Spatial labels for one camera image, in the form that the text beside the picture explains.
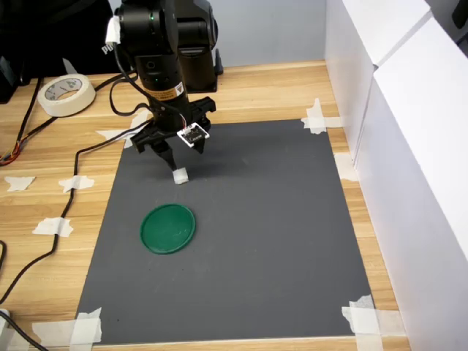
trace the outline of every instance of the black cable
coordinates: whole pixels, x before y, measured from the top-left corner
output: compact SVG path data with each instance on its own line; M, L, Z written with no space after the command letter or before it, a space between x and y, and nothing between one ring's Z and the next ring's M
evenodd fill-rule
M115 137L112 137L111 139L109 140L106 140L106 141L103 141L99 144L96 144L96 145L93 145L93 146L89 146L88 148L83 148L81 150L79 150L76 154L75 154L75 165L73 167L73 175L74 176L77 176L78 175L78 163L79 163L79 159L80 159L80 155L83 154L83 153L86 153L86 152L89 152L89 151L93 151L93 150L96 150L98 148L101 148L103 146L106 146L110 143L113 143L114 141L116 141L117 139L119 139L120 137L124 136L125 134L128 134L130 132L133 132L143 126L145 126L146 124L148 124L150 121L145 121L143 122L142 124L134 127L134 128L130 128L118 135L116 135ZM69 199L68 199L68 202L67 204L65 205L65 208L64 210L62 211L60 217L62 219L64 219L67 214L68 214L68 211L70 210L70 207L72 206L72 203L73 203L73 199L75 197L75 188L71 188L70 189L70 196L69 196ZM28 265L26 265L21 271L20 273L13 279L13 282L10 284L10 286L8 287L7 291L5 292L5 294L3 295L3 297L0 299L0 305L3 304L3 302L6 301L6 299L8 298L8 296L10 295L10 293L12 292L13 288L15 287L15 285L18 283L18 281L20 280L20 278L22 277L22 275L24 275L24 273L30 269L31 266L33 266L35 263L38 263L40 260L43 260L45 259L46 257L52 255L56 250L57 250L57 245L59 243L59 234L58 233L55 233L54 236L53 236L53 243L52 243L52 249L50 249L49 252L39 256L38 258L32 260ZM2 246L2 252L1 252L1 256L0 256L0 271L1 271L1 267L3 265L3 262L4 262L4 259L7 255L7 245L5 244L5 242L1 241L0 240L0 245ZM7 320L8 323L10 323L13 328L24 338L26 339L30 344L32 344L33 346L35 346L38 350L47 350L45 349L43 346L41 346L40 344L36 343L34 340L32 340L29 336L26 335L26 333L21 330L21 328L19 326L17 326L11 318L9 318L5 313L0 313L0 317L3 317L4 319Z
M138 74L133 78L129 76L129 78L131 80L133 80L133 81L136 81L138 79ZM123 117L128 117L128 116L131 116L131 115L135 114L135 112L137 112L141 108L146 108L146 109L151 111L151 108L144 102L141 102L140 104L136 105L135 108L132 111L129 111L129 112L121 112L121 111L117 110L116 106L114 105L114 101L112 99L112 93L113 93L114 88L120 83L127 83L127 79L122 78L122 79L119 79L119 80L113 82L112 86L110 87L110 91L109 91L110 108L112 109L112 111L116 115L123 116Z
M136 73L136 70L133 69L132 71L130 71L129 75L132 75L133 73ZM102 88L104 88L106 85L111 84L111 83L115 82L116 80L118 80L118 79L120 79L122 77L123 77L123 75L121 73L118 74L118 75L115 75L112 78L109 78L109 79L105 80L104 82L100 83L96 88L94 88L94 90L99 91Z
M39 344L38 342L36 342L34 339L32 339L28 334L26 334L24 332L23 329L20 328L20 326L18 324L16 324L9 316L8 314L0 311L0 317L3 317L12 327L13 329L15 329L18 334L20 334L23 339L25 339L29 344L31 344L32 346L36 347L38 350L40 351L48 351L48 349L46 349L45 347L43 347L41 344Z
M118 67L118 70L120 71L120 73L124 76L124 78L127 80L128 83L130 83L135 89L137 89L141 94L143 94L145 97L147 97L149 100L151 100L152 102L154 102L156 105L159 105L162 108L162 110L170 110L170 111L173 111L174 113L177 113L177 115L179 116L182 116L180 111L173 107L173 106L170 106L169 104L166 104L165 102L163 101L160 101L158 99L156 99L154 96L152 96L151 94L149 94L147 91L145 91L144 89L142 89L138 84L136 84L132 79L131 77L129 77L129 75L125 72L124 68L122 67L121 65L121 62L120 62L120 58L118 57L118 46L115 42L113 42L113 48L114 48L114 56L116 57L116 63L117 63L117 67Z
M28 110L26 111L26 114L24 115L23 123L21 123L20 131L18 132L18 136L16 138L16 141L18 141L18 142L21 141L21 139L23 138L24 129L26 128L26 125L28 123L29 116L31 115L31 111L32 111L32 108L34 106L34 103L36 102L36 98L37 98L37 95L39 93L39 89L41 87L41 84L42 84L42 77L39 77L39 78L37 78L36 88L34 89L34 93L32 94L31 102L29 103Z

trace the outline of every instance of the white panel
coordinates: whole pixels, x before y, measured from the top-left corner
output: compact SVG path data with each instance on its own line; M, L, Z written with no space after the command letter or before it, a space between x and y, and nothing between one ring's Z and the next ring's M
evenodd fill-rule
M468 350L468 262L376 83L357 171L412 350Z
M374 66L342 0L327 1L325 59L352 158L355 158Z
M424 0L343 0L374 64L380 66L431 17Z
M431 19L375 79L468 257L468 59Z

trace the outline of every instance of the tape piece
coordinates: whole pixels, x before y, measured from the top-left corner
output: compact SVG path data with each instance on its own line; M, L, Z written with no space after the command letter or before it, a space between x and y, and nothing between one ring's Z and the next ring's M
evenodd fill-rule
M33 234L40 235L54 235L58 233L60 236L68 238L73 228L70 226L69 219L63 219L61 217L46 218L40 222L36 229L33 230Z
M358 351L383 351L382 336L406 336L400 312L374 309L370 295L350 301L341 312L356 335Z
M107 24L105 43L112 44L113 42L120 44L120 20L118 16L113 16Z
M29 343L14 329L5 329L0 336L0 350L28 351Z
M325 117L325 125L327 128L343 128L341 117Z
M325 125L325 118L322 113L322 106L320 105L320 99L315 99L314 106L308 108L307 117L302 118L301 121L304 123L304 129L310 129L311 134L320 134L327 131Z
M76 320L38 322L32 324L33 332L45 347L70 347L72 351L89 351L101 342L101 309L92 313L79 313Z
M382 336L406 336L403 320L399 311L377 310L380 335Z
M380 335L356 334L358 351L384 351Z
M337 153L334 156L339 178L347 179L348 181L358 181L358 174L354 169L351 154Z
M143 111L138 113L133 119L132 123L130 124L130 129L135 128L142 124L144 121L148 119L149 116L149 111ZM140 130L142 130L145 126L142 126L141 128L138 128L128 134L122 135L119 139L117 140L125 140L125 145L124 148L129 148L132 146L132 141L130 138L133 135L136 135ZM126 129L110 129L110 130L97 130L96 133L101 134L103 137L105 137L106 140L111 139L112 137L115 137L123 132L125 132Z
M8 192L21 192L28 189L28 186L36 177L5 177L5 181L10 184Z
M74 175L73 178L59 181L64 188L64 193L69 192L71 188L74 189L87 189L91 188L94 185L94 179L88 178L87 175Z

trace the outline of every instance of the label sticker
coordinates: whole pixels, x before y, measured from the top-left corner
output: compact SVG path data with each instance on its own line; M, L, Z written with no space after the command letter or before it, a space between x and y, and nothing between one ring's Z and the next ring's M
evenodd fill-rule
M146 91L150 93L153 97L156 97L158 100L167 101L167 100L175 99L176 97L182 95L184 92L184 84L180 82L174 88L163 90L163 91L153 91L153 90L147 90L147 89Z
M179 96L183 92L184 92L184 84L180 82L177 86L175 86L175 93L177 94L177 96Z

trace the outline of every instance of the white tape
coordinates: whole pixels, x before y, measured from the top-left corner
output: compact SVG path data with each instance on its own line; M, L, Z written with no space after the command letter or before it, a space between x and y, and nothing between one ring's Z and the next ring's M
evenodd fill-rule
M70 226L69 219L57 217L44 219L37 225L32 233L40 235L54 235L58 233L60 236L68 238L72 231L73 228Z
M130 124L130 129L138 127L140 124L142 124L144 121L148 119L149 116L149 111L143 111L138 113L133 119L132 123ZM125 135L122 135L119 139L117 140L125 140L125 145L124 148L129 148L132 146L132 141L130 138L137 134L140 130L142 130L145 126L138 128L132 132L129 132ZM125 132L126 129L110 129L110 130L97 130L96 133L101 134L103 137L105 137L106 140L109 140L116 135L119 135L123 132Z
M36 179L36 177L5 177L5 181L10 183L8 192L21 192L28 189L28 186Z
M337 153L334 156L339 178L347 179L348 181L358 181L358 174L354 169L351 154Z
M29 343L15 329L5 329L0 336L0 350L28 351Z
M309 128L312 134L320 134L327 131L322 106L318 98L315 99L314 106L307 109L307 117L302 118L301 121L304 123L304 129Z
M64 97L71 91L75 93ZM37 101L48 115L65 117L84 110L95 97L96 92L86 76L64 75L43 86L37 95Z
M74 351L89 351L102 338L101 309L92 313L79 313L76 320L38 322L32 324L33 332L45 347L70 347Z
M118 16L113 16L107 24L105 43L112 44L113 42L120 44L120 20Z
M74 175L73 178L59 181L64 188L64 192L68 192L71 188L74 189L87 189L94 185L94 179L88 178L87 175Z
M358 351L383 351L382 336L406 336L400 312L374 309L370 295L341 308L356 335Z
M358 351L384 351L379 335L356 334L356 346Z
M343 123L341 117L325 117L325 125L327 128L342 128Z

